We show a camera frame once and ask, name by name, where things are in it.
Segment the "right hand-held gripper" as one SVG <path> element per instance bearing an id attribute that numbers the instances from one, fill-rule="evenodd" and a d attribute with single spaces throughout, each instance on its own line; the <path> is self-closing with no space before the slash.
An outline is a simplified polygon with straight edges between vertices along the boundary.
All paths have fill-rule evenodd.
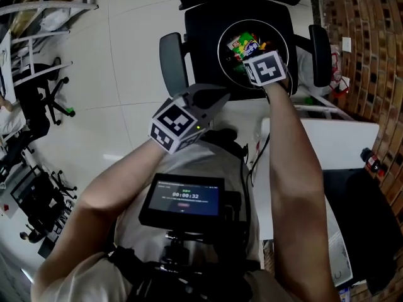
<path id="1" fill-rule="evenodd" d="M 285 65 L 276 50 L 244 60 L 242 63 L 249 82 L 254 86 L 263 87 L 282 81 L 287 76 Z"/>

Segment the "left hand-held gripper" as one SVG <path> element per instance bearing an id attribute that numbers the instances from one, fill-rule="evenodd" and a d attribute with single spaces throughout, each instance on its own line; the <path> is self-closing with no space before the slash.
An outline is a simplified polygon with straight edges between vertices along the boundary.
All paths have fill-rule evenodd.
<path id="1" fill-rule="evenodd" d="M 193 84 L 184 95 L 167 99 L 157 110 L 150 121 L 149 137 L 166 152 L 179 152 L 202 137 L 229 99 L 226 87 Z"/>

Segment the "green snack bag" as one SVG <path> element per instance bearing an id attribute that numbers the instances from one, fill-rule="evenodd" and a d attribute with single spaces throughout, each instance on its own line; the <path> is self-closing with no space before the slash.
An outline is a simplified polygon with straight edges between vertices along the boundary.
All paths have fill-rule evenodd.
<path id="1" fill-rule="evenodd" d="M 243 61 L 246 57 L 251 56 L 258 48 L 259 43 L 249 32 L 243 32 L 239 36 L 233 38 L 227 47 L 233 51 L 238 61 Z"/>

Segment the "person's left forearm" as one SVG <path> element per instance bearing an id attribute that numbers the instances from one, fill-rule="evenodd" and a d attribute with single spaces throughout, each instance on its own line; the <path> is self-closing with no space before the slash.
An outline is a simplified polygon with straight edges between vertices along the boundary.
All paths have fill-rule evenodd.
<path id="1" fill-rule="evenodd" d="M 82 192 L 55 247 L 35 275 L 43 289 L 103 248 L 113 222 L 144 188 L 166 152 L 149 140 L 96 177 Z"/>

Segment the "person's right forearm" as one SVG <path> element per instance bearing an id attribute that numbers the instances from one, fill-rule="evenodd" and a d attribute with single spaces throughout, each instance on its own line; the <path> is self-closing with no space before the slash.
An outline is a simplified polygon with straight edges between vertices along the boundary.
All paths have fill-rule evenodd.
<path id="1" fill-rule="evenodd" d="M 322 169 L 286 90 L 270 101 L 270 191 L 277 281 L 303 302 L 339 302 L 329 260 Z"/>

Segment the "person's white shirt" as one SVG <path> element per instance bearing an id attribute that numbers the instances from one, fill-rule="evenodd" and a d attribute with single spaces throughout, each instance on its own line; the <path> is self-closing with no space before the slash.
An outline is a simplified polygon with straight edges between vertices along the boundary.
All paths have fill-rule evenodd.
<path id="1" fill-rule="evenodd" d="M 132 286 L 108 261 L 108 256 L 117 246 L 133 249 L 142 262 L 155 261 L 161 256 L 166 243 L 164 232 L 139 222 L 140 207 L 155 174 L 167 172 L 181 176 L 221 177 L 227 189 L 238 191 L 246 171 L 246 166 L 234 154 L 206 141 L 193 144 L 177 154 L 166 153 L 141 192 L 113 222 L 101 251 L 46 288 L 37 289 L 33 282 L 31 301 L 127 302 Z"/>

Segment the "black mesh office chair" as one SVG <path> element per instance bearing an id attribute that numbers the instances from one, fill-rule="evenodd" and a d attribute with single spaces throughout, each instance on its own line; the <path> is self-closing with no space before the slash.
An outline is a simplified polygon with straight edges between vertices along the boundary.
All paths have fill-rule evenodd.
<path id="1" fill-rule="evenodd" d="M 294 33 L 288 10 L 300 0 L 180 0 L 184 11 L 184 34 L 170 33 L 161 38 L 159 57 L 162 76 L 169 95 L 186 91 L 189 87 L 184 58 L 189 56 L 197 83 L 226 87 L 233 101 L 259 99 L 263 93 L 253 86 L 241 87 L 233 83 L 222 71 L 217 55 L 222 33 L 240 20 L 261 20 L 274 26 L 284 36 L 289 61 L 285 64 L 290 80 L 290 91 L 298 89 L 300 69 L 297 49 L 312 56 L 312 75 L 316 87 L 326 87 L 332 76 L 329 37 L 323 27 L 309 26 L 309 37 Z"/>

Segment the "chest-mounted monitor screen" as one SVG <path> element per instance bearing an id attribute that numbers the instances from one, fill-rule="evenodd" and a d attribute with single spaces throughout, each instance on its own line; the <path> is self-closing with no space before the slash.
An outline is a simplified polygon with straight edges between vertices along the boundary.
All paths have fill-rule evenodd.
<path id="1" fill-rule="evenodd" d="M 224 179 L 157 173 L 139 214 L 143 226 L 208 233 L 224 222 Z"/>

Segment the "white table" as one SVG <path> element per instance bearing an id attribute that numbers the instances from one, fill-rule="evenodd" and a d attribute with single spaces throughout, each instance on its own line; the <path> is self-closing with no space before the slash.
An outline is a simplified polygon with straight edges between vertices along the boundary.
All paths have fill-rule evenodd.
<path id="1" fill-rule="evenodd" d="M 374 144 L 379 126 L 349 120 L 302 118 L 301 122 L 319 159 L 322 170 L 361 169 L 364 167 L 360 154 Z M 259 220 L 259 239 L 273 239 L 273 219 L 270 193 L 270 146 L 263 151 L 255 167 L 253 195 Z M 346 247 L 346 235 L 341 231 L 336 205 L 326 201 L 327 233 L 332 280 L 340 286 L 353 278 L 352 262 Z"/>

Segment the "red-capped cola bottle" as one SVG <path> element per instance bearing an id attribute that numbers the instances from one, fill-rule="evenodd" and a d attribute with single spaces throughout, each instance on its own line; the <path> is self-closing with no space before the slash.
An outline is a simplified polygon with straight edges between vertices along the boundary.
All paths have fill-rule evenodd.
<path id="1" fill-rule="evenodd" d="M 370 172 L 376 173 L 379 177 L 385 175 L 385 165 L 381 163 L 377 155 L 371 149 L 364 148 L 360 157 Z"/>

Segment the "black mini fridge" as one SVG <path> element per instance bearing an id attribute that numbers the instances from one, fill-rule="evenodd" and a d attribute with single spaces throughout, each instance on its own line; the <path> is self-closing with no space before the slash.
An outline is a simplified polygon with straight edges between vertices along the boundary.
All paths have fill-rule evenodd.
<path id="1" fill-rule="evenodd" d="M 365 169 L 324 170 L 324 192 L 346 245 L 352 279 L 365 280 L 372 295 L 395 276 L 403 234 L 378 183 Z"/>

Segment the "white metal rack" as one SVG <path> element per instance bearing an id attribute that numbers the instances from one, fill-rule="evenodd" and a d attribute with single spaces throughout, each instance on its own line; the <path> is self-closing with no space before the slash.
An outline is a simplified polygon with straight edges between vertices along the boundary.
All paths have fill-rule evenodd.
<path id="1" fill-rule="evenodd" d="M 5 86 L 42 76 L 35 58 L 49 39 L 69 34 L 71 19 L 96 0 L 0 0 L 0 75 Z"/>

